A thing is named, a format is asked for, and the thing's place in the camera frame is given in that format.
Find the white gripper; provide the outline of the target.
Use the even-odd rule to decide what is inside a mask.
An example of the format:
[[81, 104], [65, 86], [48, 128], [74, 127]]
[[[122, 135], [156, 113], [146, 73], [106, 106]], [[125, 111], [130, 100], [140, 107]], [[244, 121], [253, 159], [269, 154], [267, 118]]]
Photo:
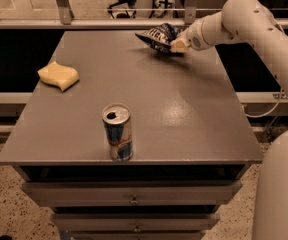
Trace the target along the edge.
[[172, 53], [186, 53], [189, 48], [201, 51], [230, 42], [230, 33], [222, 24], [221, 12], [196, 20], [183, 35], [184, 38], [177, 38], [170, 43]]

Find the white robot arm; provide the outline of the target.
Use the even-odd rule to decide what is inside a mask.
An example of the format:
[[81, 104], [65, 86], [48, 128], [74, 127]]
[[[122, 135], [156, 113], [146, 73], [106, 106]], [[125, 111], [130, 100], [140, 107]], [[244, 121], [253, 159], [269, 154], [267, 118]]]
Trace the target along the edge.
[[[266, 68], [260, 89], [288, 97], [288, 35], [258, 0], [227, 0], [220, 12], [192, 23], [171, 42], [173, 53], [245, 43]], [[288, 240], [288, 130], [264, 154], [258, 176], [252, 240]]]

